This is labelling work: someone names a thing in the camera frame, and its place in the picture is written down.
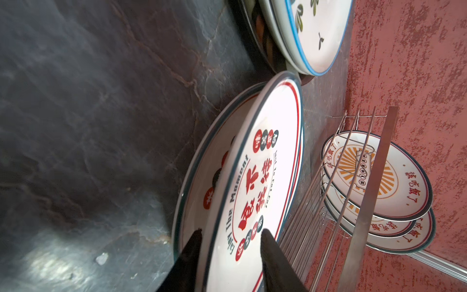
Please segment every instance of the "white plate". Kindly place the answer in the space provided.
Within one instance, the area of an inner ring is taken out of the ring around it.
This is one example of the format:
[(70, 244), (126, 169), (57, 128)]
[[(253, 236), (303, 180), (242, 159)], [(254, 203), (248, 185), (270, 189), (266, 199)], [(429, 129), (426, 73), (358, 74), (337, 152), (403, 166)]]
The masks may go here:
[(213, 180), (225, 162), (232, 139), (238, 133), (264, 83), (235, 97), (214, 120), (198, 146), (178, 196), (172, 227), (174, 257), (178, 257), (193, 232), (206, 225)]
[[(359, 152), (365, 142), (367, 133), (354, 131), (351, 136), (344, 157), (334, 177), (333, 185), (343, 195), (347, 194), (350, 182), (355, 173)], [(326, 164), (324, 170), (328, 177), (334, 170), (339, 159), (348, 132), (336, 136), (334, 143), (326, 153)], [(378, 148), (380, 137), (370, 134), (366, 152), (372, 152), (368, 158), (363, 159), (363, 166), (359, 169), (359, 178), (352, 188), (349, 201), (360, 207), (365, 193), (366, 183), (374, 162), (375, 150)], [(329, 138), (323, 146), (321, 156), (331, 143)], [(389, 221), (413, 221), (430, 209), (433, 201), (432, 187), (421, 166), (404, 149), (391, 143), (386, 160), (378, 199), (376, 200), (374, 216)]]
[(219, 212), (209, 213), (203, 230), (196, 291), (256, 291), (259, 287), (258, 233), (267, 228), (278, 239), (294, 189), (302, 127), (299, 84), (287, 71), (272, 78), (233, 142), (211, 203)]
[(268, 24), (269, 31), (276, 42), (277, 47), (281, 50), (285, 59), (292, 65), (292, 67), (302, 74), (309, 74), (307, 71), (300, 70), (300, 68), (293, 62), (292, 57), (290, 56), (287, 48), (285, 47), (284, 41), (282, 40), (281, 33), (277, 27), (276, 18), (274, 17), (274, 12), (272, 11), (271, 3), (269, 0), (259, 0), (261, 10), (264, 15), (264, 19)]
[[(330, 211), (329, 213), (337, 220), (339, 212), (329, 204), (327, 198), (325, 204)], [(353, 234), (354, 226), (345, 218), (342, 218), (340, 226), (345, 232)], [(425, 249), (433, 241), (435, 234), (435, 215), (430, 209), (429, 212), (417, 219), (415, 226), (408, 234), (396, 238), (383, 238), (368, 234), (367, 246), (390, 254), (409, 254)]]
[[(329, 183), (329, 178), (324, 173), (322, 178), (323, 189), (325, 189), (327, 187), (327, 184)], [(343, 196), (332, 185), (329, 188), (326, 197), (329, 200), (329, 203), (331, 203), (331, 205), (340, 213), (340, 211), (342, 210), (342, 206), (344, 205), (344, 200), (346, 199), (345, 196)], [(348, 202), (347, 207), (344, 211), (344, 218), (347, 219), (347, 221), (349, 221), (350, 224), (355, 226), (355, 224), (357, 223), (357, 217), (359, 212), (360, 208)], [(415, 226), (415, 222), (415, 220), (408, 222), (392, 222), (373, 216), (373, 218), (371, 219), (369, 233), (373, 234), (374, 236), (380, 237), (399, 237), (409, 233)]]
[(325, 74), (342, 44), (352, 0), (271, 1), (281, 36), (294, 63), (312, 75)]

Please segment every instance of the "marble countertop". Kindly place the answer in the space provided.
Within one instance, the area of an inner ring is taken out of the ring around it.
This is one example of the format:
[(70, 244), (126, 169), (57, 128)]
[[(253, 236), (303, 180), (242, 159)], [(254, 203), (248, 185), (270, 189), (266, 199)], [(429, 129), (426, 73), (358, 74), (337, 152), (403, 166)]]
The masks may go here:
[[(0, 14), (0, 290), (155, 291), (198, 144), (272, 77), (235, 0), (3, 1)], [(295, 203), (344, 108), (351, 29), (303, 87)]]

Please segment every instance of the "dish rack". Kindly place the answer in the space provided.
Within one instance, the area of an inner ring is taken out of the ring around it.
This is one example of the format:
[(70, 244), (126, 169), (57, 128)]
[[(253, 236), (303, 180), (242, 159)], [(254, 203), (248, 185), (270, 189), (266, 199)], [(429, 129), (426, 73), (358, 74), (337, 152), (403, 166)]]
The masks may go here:
[[(343, 116), (333, 117), (341, 118), (333, 139), (343, 131), (347, 118), (354, 118), (351, 129), (358, 130), (360, 118), (368, 117), (371, 117), (368, 129), (368, 132), (371, 132), (374, 118), (386, 118), (387, 115), (375, 115), (373, 112), (373, 115), (362, 116), (357, 110), (355, 116), (348, 116), (346, 111)], [(346, 141), (349, 140), (351, 140), (350, 135), (347, 135)], [(324, 153), (328, 152), (331, 144), (329, 143)], [(328, 291), (333, 276), (339, 276), (336, 273), (337, 262), (339, 260), (343, 262), (347, 254), (342, 248), (350, 243), (351, 238), (340, 227), (342, 216), (336, 222), (324, 206), (325, 195), (333, 181), (331, 176), (328, 187), (324, 188), (322, 177), (325, 175), (323, 172), (325, 164), (328, 162), (325, 161), (324, 156), (296, 212), (286, 223), (279, 241), (279, 246), (294, 272), (311, 292)]]

